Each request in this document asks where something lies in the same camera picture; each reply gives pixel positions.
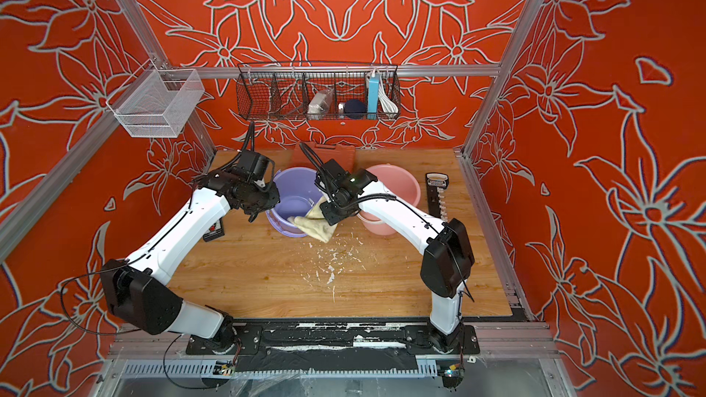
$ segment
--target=red tray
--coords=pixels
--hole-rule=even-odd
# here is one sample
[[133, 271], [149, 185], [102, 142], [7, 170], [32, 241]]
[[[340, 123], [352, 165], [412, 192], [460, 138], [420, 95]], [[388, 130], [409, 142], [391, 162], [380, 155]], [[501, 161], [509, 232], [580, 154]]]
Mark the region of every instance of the red tray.
[[[325, 163], [331, 158], [335, 159], [342, 168], [348, 172], [353, 172], [353, 163], [355, 161], [355, 147], [345, 146], [343, 144], [316, 144], [314, 142], [306, 142], [313, 149], [316, 155]], [[292, 160], [289, 167], [308, 167], [313, 169], [311, 162], [304, 156], [304, 152], [295, 146], [295, 151], [292, 152]]]

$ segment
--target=beige rag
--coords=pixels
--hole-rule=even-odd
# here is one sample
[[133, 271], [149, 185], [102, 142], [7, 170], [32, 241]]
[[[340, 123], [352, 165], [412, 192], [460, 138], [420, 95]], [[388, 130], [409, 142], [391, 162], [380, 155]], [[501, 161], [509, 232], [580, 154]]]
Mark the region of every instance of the beige rag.
[[328, 222], [323, 218], [321, 213], [321, 203], [326, 201], [326, 197], [321, 197], [306, 216], [296, 216], [287, 218], [287, 221], [296, 225], [299, 230], [311, 237], [328, 243], [336, 230], [336, 225], [328, 225]]

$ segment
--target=floral wallpaper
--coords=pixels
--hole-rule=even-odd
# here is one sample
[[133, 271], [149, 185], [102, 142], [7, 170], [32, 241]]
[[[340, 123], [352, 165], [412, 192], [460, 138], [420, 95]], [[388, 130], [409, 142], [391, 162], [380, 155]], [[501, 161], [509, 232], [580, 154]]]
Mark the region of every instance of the floral wallpaper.
[[[0, 395], [88, 394], [112, 338], [70, 324], [59, 286], [144, 244], [183, 206], [206, 164], [188, 127], [177, 139], [115, 131], [0, 266]], [[69, 284], [64, 299], [83, 327], [118, 330], [97, 276]]]
[[147, 56], [115, 0], [0, 0], [0, 40], [2, 222]]
[[706, 392], [703, 0], [544, 0], [472, 150], [580, 396]]
[[[142, 72], [147, 56], [114, 0], [0, 0], [0, 46], [7, 62], [2, 222]], [[174, 140], [115, 131], [0, 264], [0, 395], [88, 394], [110, 338], [70, 325], [58, 286], [142, 245], [183, 205], [205, 164], [190, 129]], [[85, 327], [118, 328], [97, 278], [72, 283], [65, 297]]]
[[[137, 0], [175, 67], [307, 60], [398, 65], [498, 63], [525, 0]], [[489, 77], [402, 80], [396, 120], [271, 121], [272, 146], [301, 140], [358, 147], [451, 147], [463, 143]], [[199, 106], [216, 145], [246, 131], [233, 80], [206, 83]]]

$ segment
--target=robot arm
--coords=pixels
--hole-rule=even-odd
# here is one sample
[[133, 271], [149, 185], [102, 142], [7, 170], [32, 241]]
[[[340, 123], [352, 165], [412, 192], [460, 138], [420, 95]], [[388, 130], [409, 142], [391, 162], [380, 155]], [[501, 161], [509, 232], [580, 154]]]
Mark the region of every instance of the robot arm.
[[465, 226], [457, 219], [444, 223], [425, 214], [397, 198], [365, 169], [352, 175], [335, 160], [323, 163], [306, 144], [300, 146], [316, 167], [316, 184], [328, 198], [321, 212], [330, 225], [366, 211], [417, 248], [422, 255], [420, 276], [432, 293], [430, 322], [439, 332], [439, 347], [448, 347], [459, 329], [461, 292], [475, 262]]
[[[360, 198], [375, 194], [394, 196], [382, 182], [374, 181], [365, 186]], [[474, 263], [463, 224], [456, 219], [445, 224], [401, 198], [371, 199], [361, 202], [359, 208], [390, 225], [419, 251], [421, 278], [431, 290], [429, 320], [445, 336], [451, 334], [460, 322], [463, 280], [470, 275]]]
[[[252, 222], [279, 202], [277, 187], [263, 182], [271, 161], [247, 150], [247, 144], [246, 138], [233, 160], [201, 178], [192, 198], [142, 247], [123, 261], [106, 262], [100, 276], [111, 314], [150, 334], [189, 333], [215, 353], [233, 347], [231, 316], [190, 303], [166, 285], [200, 237], [231, 208], [242, 208]], [[329, 199], [321, 205], [329, 224], [363, 210], [393, 227], [422, 255], [421, 278], [432, 292], [430, 321], [438, 345], [449, 346], [459, 329], [460, 292], [474, 263], [464, 225], [455, 219], [444, 223], [398, 199], [366, 170], [351, 175], [334, 160], [323, 164], [315, 158], [310, 156], [318, 168], [317, 184]]]
[[254, 151], [254, 138], [251, 123], [243, 149], [199, 178], [199, 188], [160, 231], [125, 260], [105, 263], [100, 279], [111, 314], [149, 334], [189, 333], [214, 352], [233, 346], [232, 317], [183, 300], [166, 285], [201, 236], [231, 208], [241, 208], [252, 222], [279, 202], [277, 186], [263, 181], [270, 163], [274, 174], [275, 163]]

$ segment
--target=black wire basket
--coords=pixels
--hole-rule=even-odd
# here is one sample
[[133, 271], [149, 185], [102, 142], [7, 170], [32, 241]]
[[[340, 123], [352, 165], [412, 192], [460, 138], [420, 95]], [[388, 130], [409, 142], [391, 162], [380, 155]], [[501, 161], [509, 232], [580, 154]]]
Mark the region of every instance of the black wire basket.
[[[247, 120], [262, 119], [396, 119], [400, 114], [400, 80], [396, 65], [297, 62], [296, 66], [242, 63], [236, 81], [238, 114]], [[366, 74], [376, 69], [385, 95], [397, 110], [344, 114], [339, 104], [356, 99], [368, 106]], [[331, 89], [333, 100], [326, 113], [309, 113], [309, 103], [320, 91]]]

